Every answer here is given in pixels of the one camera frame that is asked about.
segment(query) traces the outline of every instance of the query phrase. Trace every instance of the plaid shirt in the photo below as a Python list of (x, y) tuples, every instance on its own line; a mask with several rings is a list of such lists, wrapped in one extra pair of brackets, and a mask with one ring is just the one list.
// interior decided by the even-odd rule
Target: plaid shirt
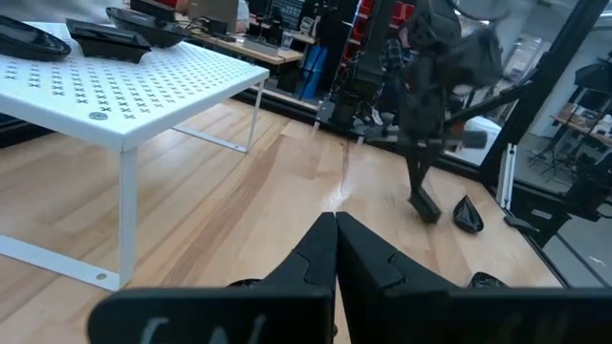
[(410, 52), (399, 39), (387, 39), (382, 45), (381, 63), (388, 73), (400, 71), (410, 61)]

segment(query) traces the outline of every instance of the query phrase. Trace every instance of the black metal post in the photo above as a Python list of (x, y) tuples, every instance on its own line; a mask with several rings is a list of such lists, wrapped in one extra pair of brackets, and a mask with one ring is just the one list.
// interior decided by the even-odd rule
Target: black metal post
[(508, 143), (518, 144), (553, 91), (570, 61), (608, 5), (609, 0), (579, 0), (549, 53), (542, 58), (532, 78), (531, 92), (516, 103), (498, 139), (480, 166), (485, 185), (497, 185), (499, 168)]

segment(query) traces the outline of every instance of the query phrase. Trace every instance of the wooden desk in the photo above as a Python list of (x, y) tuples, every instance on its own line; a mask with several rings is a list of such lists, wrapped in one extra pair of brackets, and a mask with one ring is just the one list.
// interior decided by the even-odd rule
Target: wooden desk
[(214, 46), (221, 47), (221, 48), (224, 48), (224, 49), (227, 49), (227, 50), (230, 50), (230, 51), (233, 51), (235, 53), (239, 53), (245, 56), (249, 56), (254, 59), (264, 61), (264, 62), (273, 64), (276, 66), (285, 64), (285, 63), (289, 63), (289, 62), (299, 61), (304, 56), (304, 54), (293, 51), (293, 50), (289, 50), (289, 51), (278, 50), (278, 56), (270, 56), (270, 55), (262, 54), (260, 52), (257, 52), (251, 49), (247, 49), (242, 45), (242, 43), (239, 43), (239, 42), (233, 42), (233, 43), (226, 42), (222, 39), (218, 39), (218, 38), (212, 37), (204, 33), (193, 32), (192, 35), (193, 37), (200, 39), (204, 42), (207, 42), (208, 44), (212, 44)]
[[(259, 26), (259, 22), (257, 21), (256, 18), (251, 17), (250, 21), (251, 21), (251, 25)], [(264, 24), (261, 24), (261, 28), (267, 30), (270, 28), (270, 25), (264, 23)], [(317, 41), (313, 37), (306, 35), (306, 34), (298, 33), (298, 32), (294, 33), (294, 39), (300, 42), (308, 43), (308, 44), (317, 43)]]
[[(560, 118), (558, 116), (552, 116), (552, 118), (554, 120), (557, 120), (557, 121), (563, 123), (563, 124), (567, 124), (567, 126), (572, 128), (573, 130), (576, 130), (576, 131), (582, 133), (583, 135), (589, 135), (589, 128), (587, 128), (587, 127), (583, 127), (583, 126), (581, 126), (579, 124), (576, 124), (574, 122), (568, 122), (567, 119)], [(605, 144), (608, 147), (612, 147), (612, 138), (609, 138), (609, 137), (607, 137), (605, 135), (597, 134), (595, 132), (592, 132), (589, 136), (591, 138), (593, 138), (595, 140), (598, 140), (599, 142)]]

